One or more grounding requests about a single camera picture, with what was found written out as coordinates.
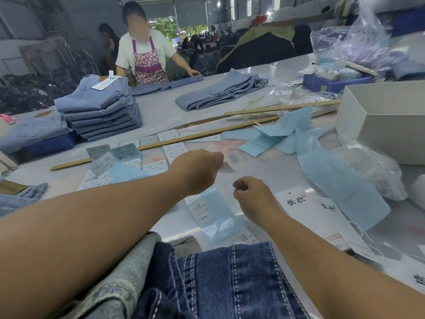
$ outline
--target floral apron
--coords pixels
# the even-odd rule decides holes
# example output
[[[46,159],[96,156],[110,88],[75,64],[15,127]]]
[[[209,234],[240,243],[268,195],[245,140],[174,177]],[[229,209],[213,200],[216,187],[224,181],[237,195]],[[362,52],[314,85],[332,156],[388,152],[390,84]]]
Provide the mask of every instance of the floral apron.
[[[133,39],[134,70],[137,85],[167,83],[168,78],[159,63],[158,53],[153,45],[152,37],[149,37],[152,51],[148,53],[137,53],[135,40]]]

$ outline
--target hand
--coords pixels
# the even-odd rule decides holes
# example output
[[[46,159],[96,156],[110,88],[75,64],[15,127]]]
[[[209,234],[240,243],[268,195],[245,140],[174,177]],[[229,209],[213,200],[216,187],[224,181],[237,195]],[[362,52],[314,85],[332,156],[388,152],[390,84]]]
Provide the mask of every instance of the hand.
[[[233,187],[233,196],[243,213],[257,225],[263,227],[270,214],[282,213],[270,188],[262,180],[242,177],[233,183]]]
[[[194,150],[177,157],[167,172],[183,187],[185,196],[191,196],[214,184],[223,161],[221,152]]]
[[[200,75],[201,73],[197,70],[194,70],[192,68],[188,68],[186,69],[187,73],[190,75],[190,77],[192,77],[193,75]]]

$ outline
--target blue tray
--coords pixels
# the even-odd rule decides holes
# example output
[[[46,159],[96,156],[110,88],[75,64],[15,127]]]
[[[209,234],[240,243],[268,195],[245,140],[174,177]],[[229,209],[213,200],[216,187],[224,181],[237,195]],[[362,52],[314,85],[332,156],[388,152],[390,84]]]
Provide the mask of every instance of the blue tray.
[[[45,139],[40,142],[25,146],[34,156],[45,156],[56,152],[72,149],[77,144],[80,137],[75,131],[68,134],[59,135],[51,139]]]
[[[319,77],[316,74],[305,74],[303,85],[313,92],[331,92],[339,93],[347,85],[369,84],[372,83],[372,76],[364,74],[361,78],[354,80],[344,80],[342,82],[333,82],[327,78]]]

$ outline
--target black hair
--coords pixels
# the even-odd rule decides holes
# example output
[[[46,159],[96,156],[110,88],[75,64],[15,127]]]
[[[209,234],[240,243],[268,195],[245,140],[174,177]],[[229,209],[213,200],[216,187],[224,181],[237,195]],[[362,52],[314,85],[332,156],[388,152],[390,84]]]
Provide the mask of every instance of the black hair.
[[[128,26],[127,18],[128,16],[135,14],[137,16],[140,16],[141,18],[146,19],[146,13],[143,10],[143,8],[138,4],[136,1],[129,1],[124,4],[122,7],[122,17],[124,19],[124,23],[126,26]]]
[[[99,26],[99,32],[107,32],[109,34],[109,38],[111,38],[111,39],[114,39],[114,37],[116,37],[115,31],[107,23],[102,23]]]

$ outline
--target white box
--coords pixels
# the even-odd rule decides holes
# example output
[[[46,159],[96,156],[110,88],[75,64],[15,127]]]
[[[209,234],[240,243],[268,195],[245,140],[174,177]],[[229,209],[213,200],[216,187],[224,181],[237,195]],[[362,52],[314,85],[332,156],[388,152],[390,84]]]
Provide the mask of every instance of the white box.
[[[425,165],[425,81],[347,86],[335,126],[400,164]]]

